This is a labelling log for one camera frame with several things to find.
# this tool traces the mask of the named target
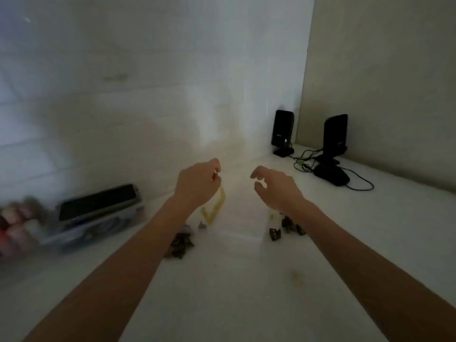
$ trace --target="black phone screen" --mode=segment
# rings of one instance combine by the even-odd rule
[[[60,206],[59,220],[66,221],[135,198],[136,191],[134,186],[129,184],[67,201]]]

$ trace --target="black speaker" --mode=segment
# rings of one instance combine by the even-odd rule
[[[320,163],[338,165],[339,161],[333,157],[343,155],[347,150],[345,142],[347,140],[348,115],[342,114],[333,116],[325,121],[323,134],[323,154],[316,157]]]
[[[295,114],[286,110],[277,110],[272,130],[271,144],[278,147],[274,155],[286,157],[295,151],[291,147],[291,134],[295,123]]]

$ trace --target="forearm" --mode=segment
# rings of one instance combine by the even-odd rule
[[[117,341],[175,234],[192,213],[170,198],[125,245],[81,282],[25,341]]]
[[[314,204],[291,213],[390,341],[456,340],[456,309]]]

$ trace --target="desk stain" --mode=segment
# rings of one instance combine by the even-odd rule
[[[298,288],[304,288],[304,280],[302,277],[302,273],[298,270],[290,271],[291,282]]]

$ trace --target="right hand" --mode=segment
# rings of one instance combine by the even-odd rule
[[[259,166],[253,171],[250,178],[265,180],[267,187],[256,181],[255,191],[268,207],[278,210],[286,216],[292,215],[295,206],[306,202],[293,178],[284,172]]]

